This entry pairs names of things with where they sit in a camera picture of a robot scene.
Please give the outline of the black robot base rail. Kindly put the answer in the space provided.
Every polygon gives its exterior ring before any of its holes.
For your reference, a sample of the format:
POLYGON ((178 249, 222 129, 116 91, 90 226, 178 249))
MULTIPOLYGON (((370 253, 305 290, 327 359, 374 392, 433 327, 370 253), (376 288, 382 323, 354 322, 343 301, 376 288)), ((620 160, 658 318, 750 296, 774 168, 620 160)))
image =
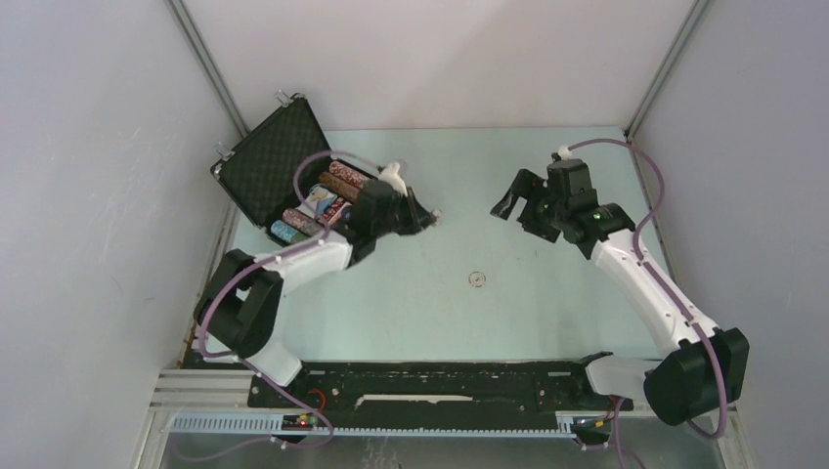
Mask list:
POLYGON ((616 401, 582 362, 305 362, 287 386, 341 430, 554 431, 616 401))

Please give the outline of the white poker chip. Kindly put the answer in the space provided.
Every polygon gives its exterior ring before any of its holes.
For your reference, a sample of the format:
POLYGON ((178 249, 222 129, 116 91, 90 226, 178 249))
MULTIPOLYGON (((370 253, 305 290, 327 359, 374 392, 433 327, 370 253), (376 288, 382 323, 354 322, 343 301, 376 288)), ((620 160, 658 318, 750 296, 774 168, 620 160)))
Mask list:
POLYGON ((480 288, 486 284, 487 278, 482 272, 472 272, 468 276, 468 281, 474 288, 480 288))

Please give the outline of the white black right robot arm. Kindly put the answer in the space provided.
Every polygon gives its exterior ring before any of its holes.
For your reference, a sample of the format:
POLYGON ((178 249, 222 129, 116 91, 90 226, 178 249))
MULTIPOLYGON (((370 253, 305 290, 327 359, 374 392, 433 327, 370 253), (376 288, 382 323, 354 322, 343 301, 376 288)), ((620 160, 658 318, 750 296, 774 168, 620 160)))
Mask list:
POLYGON ((528 234, 563 239, 614 280, 652 337, 660 359, 610 353, 588 359, 568 383, 572 402, 593 408, 606 396, 647 403, 666 424, 677 426, 714 410, 727 411, 742 396, 750 343, 737 327, 724 329, 680 291, 644 247, 627 212, 602 204, 588 165, 555 159, 544 176, 519 170, 492 216, 506 220, 516 203, 528 234))

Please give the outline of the blue card deck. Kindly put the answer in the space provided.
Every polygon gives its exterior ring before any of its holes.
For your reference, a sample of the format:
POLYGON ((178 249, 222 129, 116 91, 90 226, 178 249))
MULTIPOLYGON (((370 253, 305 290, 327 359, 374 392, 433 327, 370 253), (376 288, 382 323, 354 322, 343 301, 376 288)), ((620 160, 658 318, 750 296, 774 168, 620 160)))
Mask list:
POLYGON ((336 192, 331 191, 323 184, 316 184, 300 203, 298 210, 313 219, 320 219, 338 199, 339 195, 336 192))

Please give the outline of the black aluminium poker case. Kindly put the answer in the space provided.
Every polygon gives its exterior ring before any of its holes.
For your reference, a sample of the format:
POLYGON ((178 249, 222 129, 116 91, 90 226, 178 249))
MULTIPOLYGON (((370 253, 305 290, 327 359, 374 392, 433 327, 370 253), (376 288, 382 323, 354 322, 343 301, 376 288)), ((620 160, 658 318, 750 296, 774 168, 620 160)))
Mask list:
POLYGON ((288 208, 297 207, 293 178, 305 158, 329 148, 306 97, 294 94, 212 167, 219 185, 247 218, 247 239, 235 245, 258 252, 286 246, 269 233, 288 208))

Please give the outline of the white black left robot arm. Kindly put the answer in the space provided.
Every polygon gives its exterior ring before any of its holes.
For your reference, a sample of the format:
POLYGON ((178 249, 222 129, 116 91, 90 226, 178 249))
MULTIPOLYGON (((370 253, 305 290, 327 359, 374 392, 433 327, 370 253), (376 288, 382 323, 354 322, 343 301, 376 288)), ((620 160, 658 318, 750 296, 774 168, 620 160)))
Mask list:
POLYGON ((440 218, 440 211, 419 203, 412 188, 398 192, 387 182, 371 180, 358 200, 314 237, 272 253, 225 253, 194 310, 200 340, 212 338, 225 349, 211 352, 201 344, 202 355, 249 364, 272 381, 271 393, 283 405, 301 405, 309 394, 309 381, 300 374, 302 360, 274 331, 283 297, 358 264, 383 236, 417 235, 440 218))

